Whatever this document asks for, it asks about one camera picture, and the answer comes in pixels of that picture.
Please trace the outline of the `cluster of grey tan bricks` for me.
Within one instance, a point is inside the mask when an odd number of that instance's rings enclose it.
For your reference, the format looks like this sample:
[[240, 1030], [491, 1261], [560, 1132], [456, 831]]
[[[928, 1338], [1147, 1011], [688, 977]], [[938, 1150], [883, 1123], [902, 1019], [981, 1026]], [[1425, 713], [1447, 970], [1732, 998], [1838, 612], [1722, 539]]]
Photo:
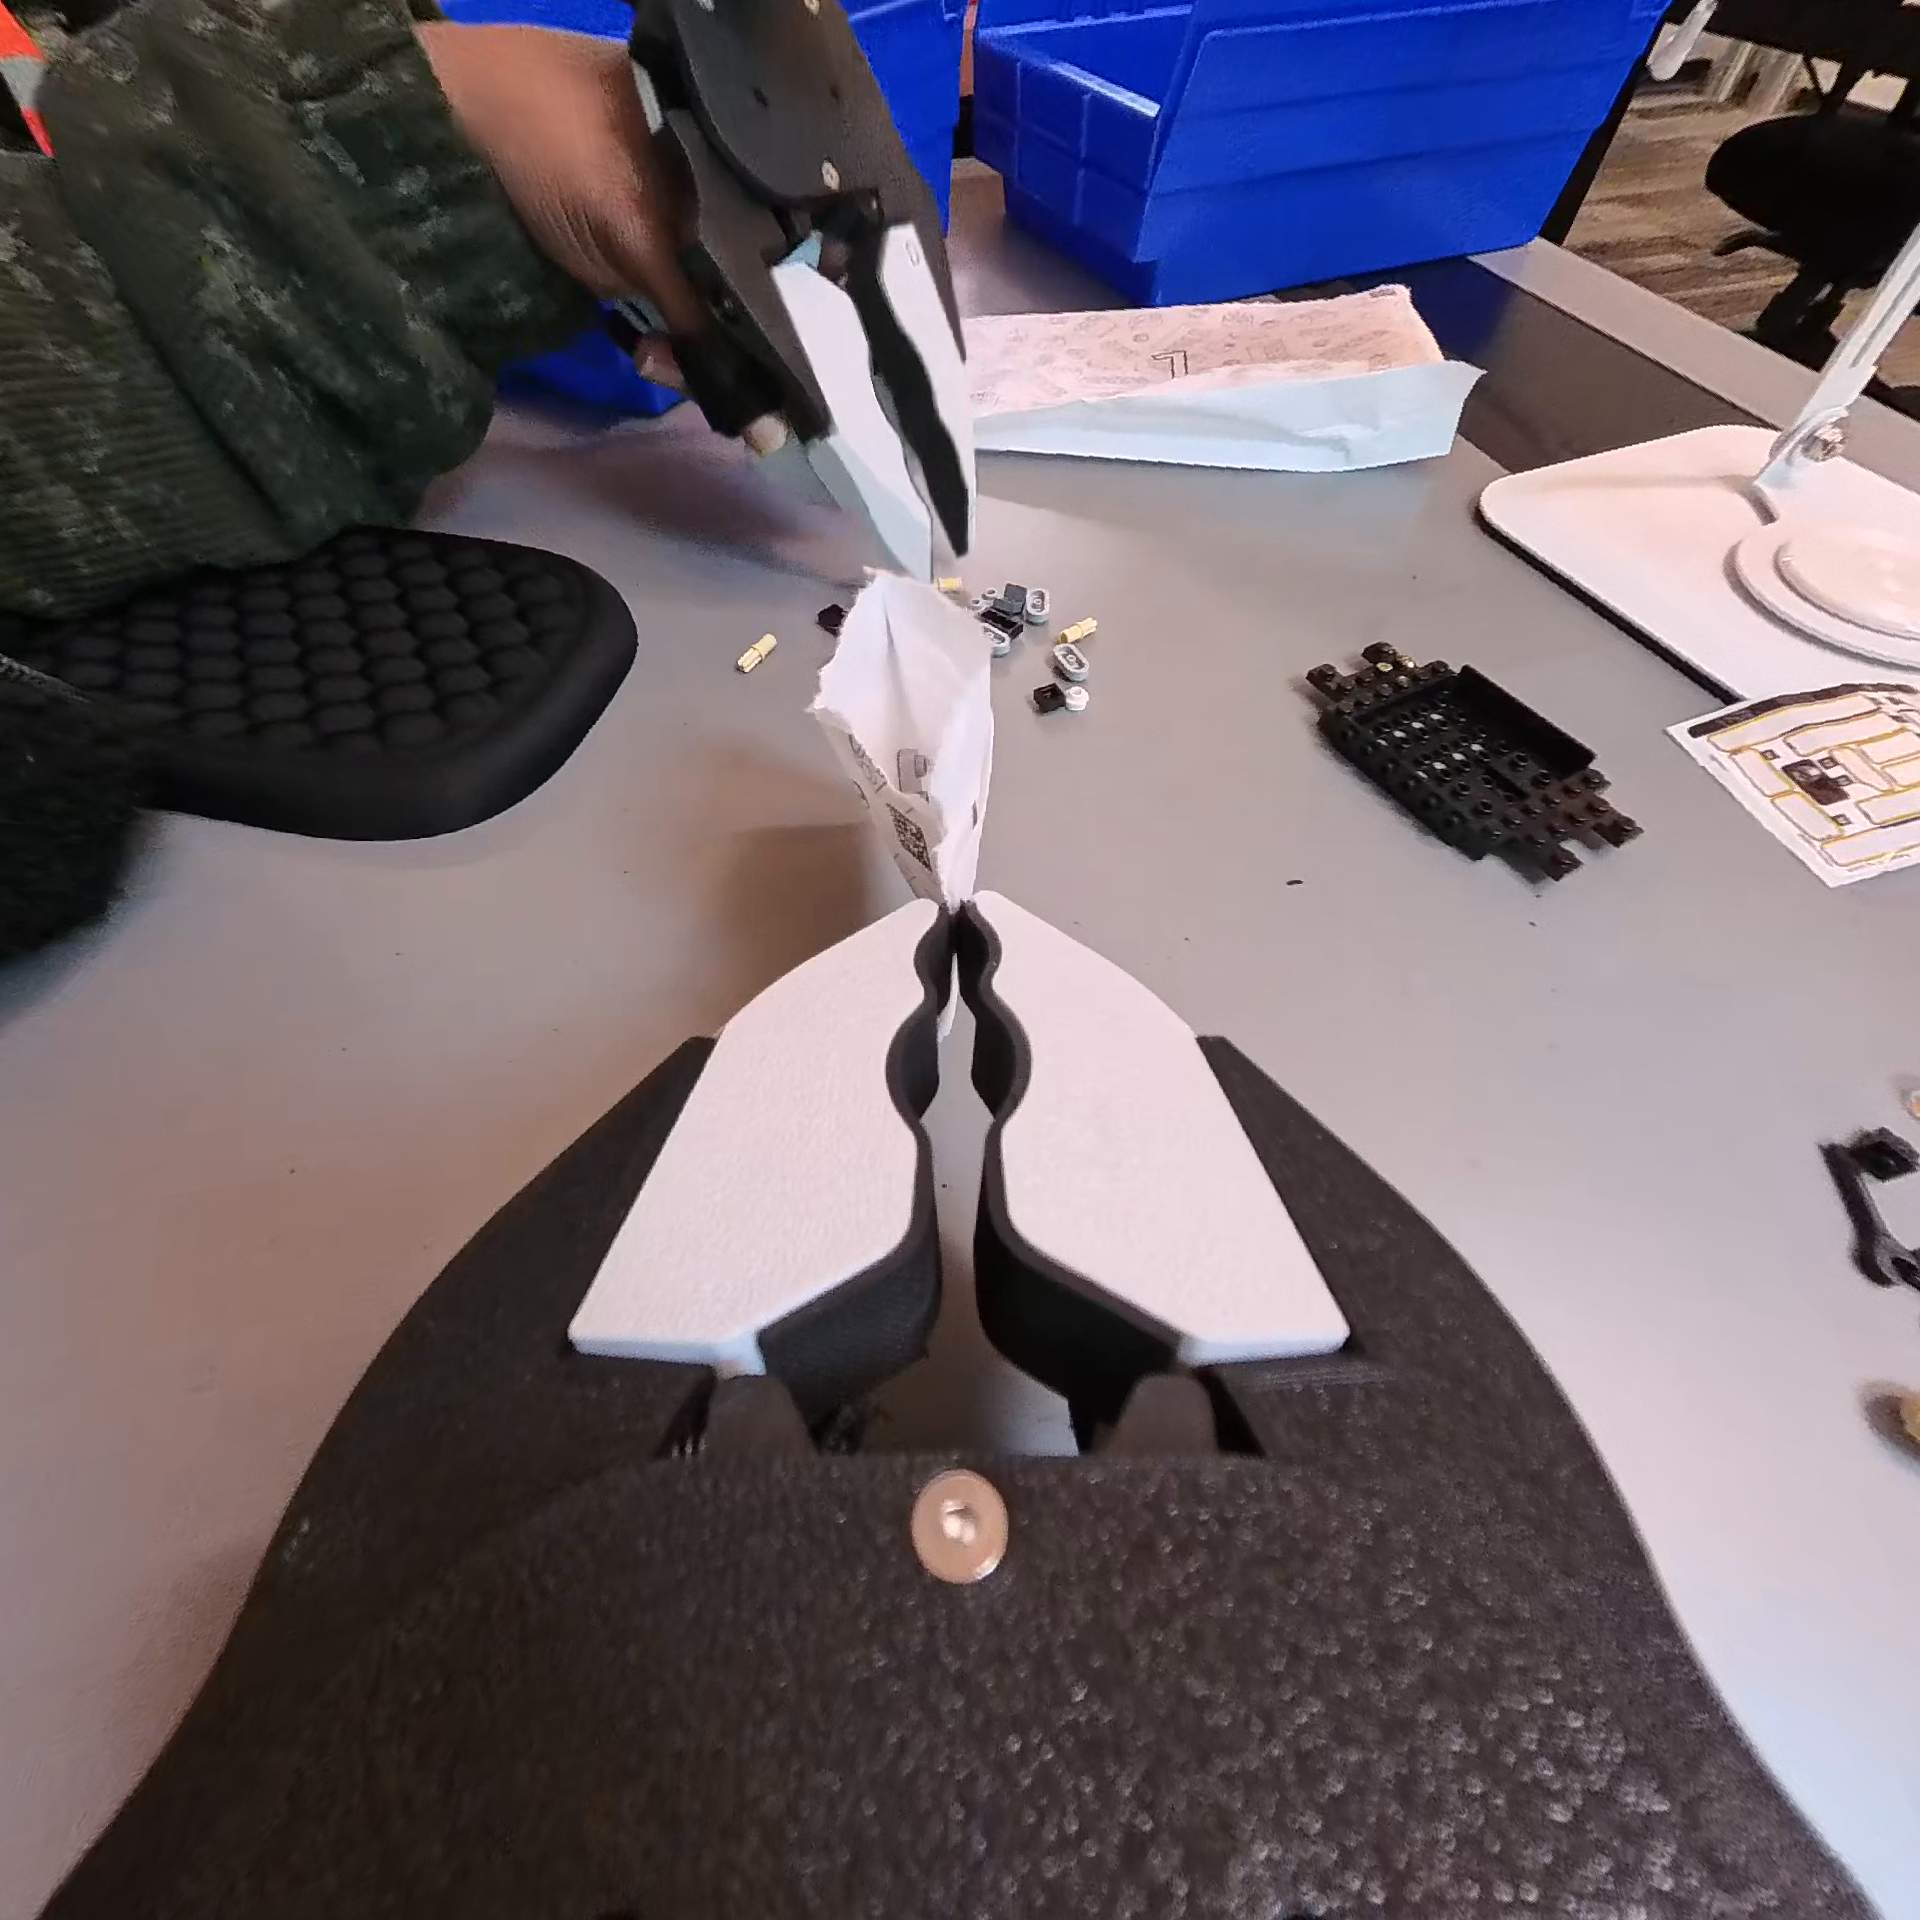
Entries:
[[[960, 572], [940, 572], [938, 581], [938, 596], [946, 596], [950, 603], [965, 603], [969, 619], [986, 628], [991, 640], [991, 651], [993, 660], [1012, 660], [1017, 640], [1025, 634], [1039, 634], [1050, 628], [1055, 619], [1055, 596], [1043, 586], [999, 586], [999, 591], [969, 591]], [[818, 607], [818, 628], [826, 640], [840, 640], [853, 619], [853, 603], [826, 603]], [[1055, 683], [1058, 690], [1033, 690], [1033, 713], [1086, 713], [1089, 706], [1089, 693], [1086, 693], [1086, 680], [1089, 680], [1089, 661], [1086, 661], [1086, 644], [1101, 634], [1101, 619], [1081, 619], [1068, 623], [1068, 634], [1055, 647]], [[747, 644], [733, 661], [733, 675], [757, 675], [768, 660], [778, 651], [778, 634], [761, 634], [757, 644]]]

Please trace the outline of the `cluster of black yellow bricks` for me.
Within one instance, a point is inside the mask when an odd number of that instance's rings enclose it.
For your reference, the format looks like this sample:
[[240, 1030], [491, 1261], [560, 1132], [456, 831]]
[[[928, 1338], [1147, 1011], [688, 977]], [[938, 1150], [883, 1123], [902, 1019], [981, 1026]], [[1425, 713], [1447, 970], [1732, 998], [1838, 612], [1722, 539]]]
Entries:
[[1823, 1150], [1844, 1218], [1844, 1257], [1874, 1286], [1920, 1286], [1920, 1076], [1890, 1078], [1890, 1109]]

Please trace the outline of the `opened printed paper bag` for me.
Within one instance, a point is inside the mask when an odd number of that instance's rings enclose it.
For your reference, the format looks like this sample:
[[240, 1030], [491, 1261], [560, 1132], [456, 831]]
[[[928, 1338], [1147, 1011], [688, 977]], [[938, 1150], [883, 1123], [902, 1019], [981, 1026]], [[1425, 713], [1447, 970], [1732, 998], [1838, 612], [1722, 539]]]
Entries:
[[975, 448], [1341, 473], [1441, 458], [1481, 368], [1410, 286], [965, 321]]

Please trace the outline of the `black honeycomb cushion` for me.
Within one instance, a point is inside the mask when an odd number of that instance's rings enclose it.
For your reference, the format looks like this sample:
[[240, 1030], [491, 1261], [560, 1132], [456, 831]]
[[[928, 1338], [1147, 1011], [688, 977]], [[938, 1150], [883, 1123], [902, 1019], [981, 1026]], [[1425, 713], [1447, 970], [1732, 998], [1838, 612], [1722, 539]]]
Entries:
[[589, 565], [413, 529], [195, 570], [77, 619], [6, 612], [6, 661], [106, 718], [157, 813], [319, 840], [512, 813], [635, 660], [635, 612]]

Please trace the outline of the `yellow black sticker sheet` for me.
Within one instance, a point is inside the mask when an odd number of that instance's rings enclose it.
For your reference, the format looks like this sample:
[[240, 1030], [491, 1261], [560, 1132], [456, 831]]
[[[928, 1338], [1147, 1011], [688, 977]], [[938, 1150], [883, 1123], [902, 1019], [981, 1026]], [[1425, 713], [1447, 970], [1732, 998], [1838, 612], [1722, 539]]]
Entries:
[[1823, 885], [1920, 868], [1920, 693], [1830, 683], [1732, 701], [1668, 737]]

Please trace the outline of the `white book stand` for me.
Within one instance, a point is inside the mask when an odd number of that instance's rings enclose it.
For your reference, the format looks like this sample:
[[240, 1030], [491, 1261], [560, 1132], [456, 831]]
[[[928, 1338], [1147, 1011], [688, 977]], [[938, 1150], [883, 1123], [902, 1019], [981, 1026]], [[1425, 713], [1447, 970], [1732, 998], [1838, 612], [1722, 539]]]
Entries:
[[1853, 458], [1853, 409], [1914, 318], [1920, 237], [1786, 424], [1701, 424], [1481, 494], [1481, 523], [1728, 701], [1914, 690], [1920, 494]]

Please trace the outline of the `small white paper bag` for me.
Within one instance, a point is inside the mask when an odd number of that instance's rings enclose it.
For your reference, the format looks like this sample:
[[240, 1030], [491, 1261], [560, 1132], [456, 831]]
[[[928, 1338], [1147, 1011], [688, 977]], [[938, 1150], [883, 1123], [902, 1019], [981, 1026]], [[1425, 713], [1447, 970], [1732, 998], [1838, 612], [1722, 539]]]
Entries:
[[870, 572], [818, 680], [811, 718], [902, 879], [960, 909], [975, 894], [993, 780], [993, 651], [969, 607]]

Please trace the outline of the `person's left hand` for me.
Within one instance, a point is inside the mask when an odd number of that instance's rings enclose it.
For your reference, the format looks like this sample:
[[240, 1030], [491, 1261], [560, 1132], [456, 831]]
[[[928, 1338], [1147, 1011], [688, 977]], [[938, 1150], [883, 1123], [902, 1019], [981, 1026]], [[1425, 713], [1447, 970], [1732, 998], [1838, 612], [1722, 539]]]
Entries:
[[542, 25], [421, 18], [418, 38], [536, 247], [589, 297], [642, 300], [657, 328], [641, 336], [641, 378], [683, 391], [677, 339], [701, 332], [701, 300], [630, 56]]

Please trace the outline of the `black toy chassis plate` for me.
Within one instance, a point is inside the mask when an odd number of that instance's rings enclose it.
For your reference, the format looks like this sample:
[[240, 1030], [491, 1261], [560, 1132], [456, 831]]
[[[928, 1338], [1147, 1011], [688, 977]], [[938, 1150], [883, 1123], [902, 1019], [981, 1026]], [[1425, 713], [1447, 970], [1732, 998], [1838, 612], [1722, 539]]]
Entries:
[[1592, 745], [1481, 666], [1373, 644], [1308, 666], [1308, 693], [1322, 740], [1465, 860], [1549, 885], [1644, 838]]

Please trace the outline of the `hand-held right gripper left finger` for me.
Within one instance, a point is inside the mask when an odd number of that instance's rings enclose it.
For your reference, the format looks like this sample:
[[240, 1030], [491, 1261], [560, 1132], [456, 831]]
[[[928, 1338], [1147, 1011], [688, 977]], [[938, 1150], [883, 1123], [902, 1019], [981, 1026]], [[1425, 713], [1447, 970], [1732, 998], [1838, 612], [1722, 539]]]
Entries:
[[928, 1109], [950, 909], [908, 900], [708, 1045], [569, 1344], [782, 1382], [834, 1422], [928, 1356], [946, 1294]]

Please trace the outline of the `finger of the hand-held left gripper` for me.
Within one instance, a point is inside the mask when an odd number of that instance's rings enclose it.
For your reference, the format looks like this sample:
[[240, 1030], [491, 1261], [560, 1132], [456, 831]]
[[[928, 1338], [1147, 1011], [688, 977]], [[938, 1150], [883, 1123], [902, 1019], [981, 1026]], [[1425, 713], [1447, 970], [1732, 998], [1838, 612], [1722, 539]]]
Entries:
[[811, 237], [771, 266], [771, 286], [802, 346], [802, 369], [826, 406], [826, 424], [799, 431], [808, 464], [865, 523], [897, 572], [933, 586], [946, 545], [908, 473], [902, 435], [883, 409], [846, 273], [826, 278], [820, 244]]
[[853, 244], [846, 294], [870, 346], [883, 409], [902, 435], [908, 473], [940, 545], [965, 560], [975, 539], [969, 368], [919, 228], [865, 228]]

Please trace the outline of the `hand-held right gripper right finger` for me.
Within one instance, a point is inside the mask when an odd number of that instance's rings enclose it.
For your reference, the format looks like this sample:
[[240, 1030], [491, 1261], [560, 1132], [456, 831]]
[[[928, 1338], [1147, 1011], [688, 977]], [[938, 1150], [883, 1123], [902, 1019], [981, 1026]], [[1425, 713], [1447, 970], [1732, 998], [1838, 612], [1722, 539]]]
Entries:
[[1184, 1015], [999, 890], [960, 909], [957, 967], [991, 1111], [981, 1333], [1068, 1407], [1081, 1444], [1147, 1377], [1322, 1363], [1352, 1339]]

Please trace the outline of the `person's left forearm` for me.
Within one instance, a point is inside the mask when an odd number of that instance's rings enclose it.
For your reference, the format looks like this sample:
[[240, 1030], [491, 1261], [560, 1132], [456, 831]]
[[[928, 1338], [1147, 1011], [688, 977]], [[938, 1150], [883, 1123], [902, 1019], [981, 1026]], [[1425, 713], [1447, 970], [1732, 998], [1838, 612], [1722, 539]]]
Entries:
[[0, 192], [0, 603], [402, 523], [512, 359], [600, 318], [464, 142], [406, 4], [117, 4], [43, 34]]

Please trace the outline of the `grey desk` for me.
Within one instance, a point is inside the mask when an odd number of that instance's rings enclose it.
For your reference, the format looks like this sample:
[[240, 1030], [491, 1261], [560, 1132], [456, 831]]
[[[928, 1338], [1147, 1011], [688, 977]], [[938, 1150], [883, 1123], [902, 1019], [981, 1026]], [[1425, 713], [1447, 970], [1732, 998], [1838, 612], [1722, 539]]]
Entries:
[[[1716, 706], [1475, 521], [1498, 471], [1780, 421], [1806, 369], [1560, 247], [1404, 278], [1484, 379], [1330, 479], [981, 464], [969, 581], [1101, 619], [993, 683], [986, 885], [1227, 1033], [1498, 1292], [1701, 1668], [1879, 1913], [1914, 1913], [1914, 1292], [1823, 1142], [1914, 1068], [1914, 874], [1823, 890], [1675, 740]], [[513, 813], [351, 848], [157, 823], [122, 909], [6, 970], [6, 1913], [182, 1715], [421, 1286], [672, 1045], [892, 909], [808, 718], [846, 565], [701, 421], [497, 417], [432, 523], [600, 570], [641, 666]], [[740, 651], [778, 634], [757, 675]], [[1644, 838], [1531, 885], [1319, 733], [1393, 644], [1592, 745]]]

